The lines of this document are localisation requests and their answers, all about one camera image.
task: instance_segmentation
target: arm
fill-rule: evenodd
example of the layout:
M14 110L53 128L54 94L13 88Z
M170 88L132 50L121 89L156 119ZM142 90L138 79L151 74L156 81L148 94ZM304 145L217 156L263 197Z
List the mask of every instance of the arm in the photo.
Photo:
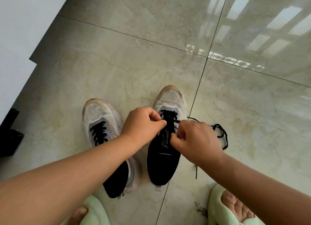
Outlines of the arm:
M203 122L181 121L171 145L234 194L265 224L307 224L311 197L226 155L213 129Z
M149 107L129 113L119 137L0 183L0 224L59 224L166 122Z

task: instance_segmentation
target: white sneaker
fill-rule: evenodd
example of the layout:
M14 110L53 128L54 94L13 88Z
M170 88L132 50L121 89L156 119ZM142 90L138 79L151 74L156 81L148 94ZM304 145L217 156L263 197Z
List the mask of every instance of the white sneaker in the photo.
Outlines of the white sneaker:
M88 100L82 111L83 127L91 147L96 147L120 135L122 120L108 102L101 99ZM141 177L139 163L130 157L103 183L110 198L122 199L126 193L137 189Z
M179 122L187 119L187 104L180 90L169 85L158 94L154 109L166 120L167 125L149 145L147 170L151 182L162 186L169 182L178 166L180 153L169 142L171 133L177 134Z

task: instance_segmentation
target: grout line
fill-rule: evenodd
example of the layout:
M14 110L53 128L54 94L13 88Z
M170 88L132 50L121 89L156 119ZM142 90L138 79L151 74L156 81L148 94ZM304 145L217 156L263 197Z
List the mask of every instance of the grout line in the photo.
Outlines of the grout line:
M210 49L209 49L209 51L208 51L208 54L209 54L210 51L211 51L211 48L212 48L212 45L213 45L213 41L214 41L214 38L215 38L215 35L216 35L216 31L217 31L217 28L218 28L218 25L219 25L219 21L220 21L221 14L222 14L222 11L223 11L223 9L224 9L225 3L226 3L226 0L224 1L224 4L223 4L223 6L222 6L222 9L221 9L221 12L220 12L220 16L219 16L219 20L218 20L218 22L217 22L216 30L215 30L215 33L214 33L214 36L213 36L213 39L212 39L211 46L210 46ZM198 87L197 87L197 90L196 90L196 93L195 93L195 96L194 96L194 100L193 100L193 103L192 103L192 106L191 106L191 110L190 110L190 113L189 113L189 117L191 117L191 111L192 111L192 108L193 108L193 105L194 105L194 102L195 102L195 98L196 98L197 91L199 90L199 86L200 86L200 83L201 83L201 79L202 79L203 74L204 74L204 70L205 70L205 66L206 66L206 63L207 63L207 59L208 59L208 57L206 57L206 62L205 62L205 65L204 65L204 68L203 68L203 72L202 72L202 75L201 75L201 78L200 78L200 81L199 81L199 85L198 85Z
M156 219L155 225L158 223L158 219L159 219L159 216L160 216L160 213L161 213L162 205L163 205L163 202L164 202L164 199L165 199L166 192L167 192L167 189L168 189L168 188L169 188L169 183L167 184L166 191L165 191L165 194L164 194L164 197L163 197L163 200L162 200L161 208L160 208L158 217L157 217L157 219Z
M280 78L280 77L276 77L276 76L273 76L273 75L270 75L270 74L265 74L265 73L262 73L262 72L259 72L259 71L256 71L256 70L244 68L244 67L237 66L237 65L234 65L234 64L229 64L229 63L223 62L223 61L221 61L221 60L216 60L216 61L219 61L219 62L228 64L228 65L233 65L233 66L235 66L235 67L239 67L239 68L246 69L246 70L249 70L249 71L253 71L253 72L256 72L256 73L259 73L259 74L264 74L264 75L267 75L267 76L270 76L270 77L282 79L282 80L284 80L284 81L289 81L289 82L292 82L292 83L295 83L295 84L298 84L298 85L302 85L302 86L305 86L305 87L311 87L311 86L308 86L308 85L305 85L305 84L301 84L301 83L298 83L298 82L295 82L295 81L290 81L290 80L287 80L287 79L284 79L284 78Z
M77 20L77 19L69 18L69 17L66 17L64 15L59 15L59 16L67 18L67 19L72 19L72 20L75 20L75 21L79 21L79 22L82 22L82 23L90 24L90 25L93 25L93 26L96 26L96 27L99 27L99 28L104 28L104 29L107 29L107 30L110 30L110 31L114 31L114 32L117 32L117 33L121 33L121 34L124 34L124 35L131 36L131 37L135 37L135 38L138 38L138 39L142 39L142 40L145 40L145 41L149 41L149 42L152 42L152 43L156 43L156 44L159 44L159 45L162 45L162 46L167 46L167 47L170 47L170 48L173 48L173 49L181 50L181 49L176 48L176 47L164 45L164 44L161 44L161 43L158 43L158 42L154 42L154 41L150 41L150 40L147 40L147 39L144 39L144 38L141 38L141 37L136 37L134 35L126 34L126 33L123 33L123 32L115 31L115 30L112 30L112 29L109 29L109 28L105 28L105 27L101 27L101 26L98 26L98 25L95 25L95 24L91 24L91 23L88 23L88 22L84 22L84 21L80 21L80 20ZM204 55L199 55L199 54L196 54L196 53L193 53L193 52L189 52L189 51L186 51L186 50L181 50L181 51L184 51L184 52L187 52L187 53L190 53L190 54L194 54L194 55L198 55L198 56L206 58L206 56L204 56Z

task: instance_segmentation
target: person's right arm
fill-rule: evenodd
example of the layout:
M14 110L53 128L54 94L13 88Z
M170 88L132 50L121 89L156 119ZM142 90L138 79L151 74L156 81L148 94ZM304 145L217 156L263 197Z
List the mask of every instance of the person's right arm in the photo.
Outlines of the person's right arm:
M211 126L183 120L178 136L172 134L171 145L234 194L266 225L310 223L310 196L225 154Z

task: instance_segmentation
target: tile floor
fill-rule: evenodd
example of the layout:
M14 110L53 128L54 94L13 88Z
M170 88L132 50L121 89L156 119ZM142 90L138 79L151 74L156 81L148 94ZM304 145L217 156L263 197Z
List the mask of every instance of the tile floor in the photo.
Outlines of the tile floor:
M311 0L67 0L32 56L14 106L25 133L0 179L85 151L86 100L125 120L177 85L191 117L220 123L228 154L311 195ZM115 224L207 224L214 181L181 157L161 192L146 171L124 200L95 195Z

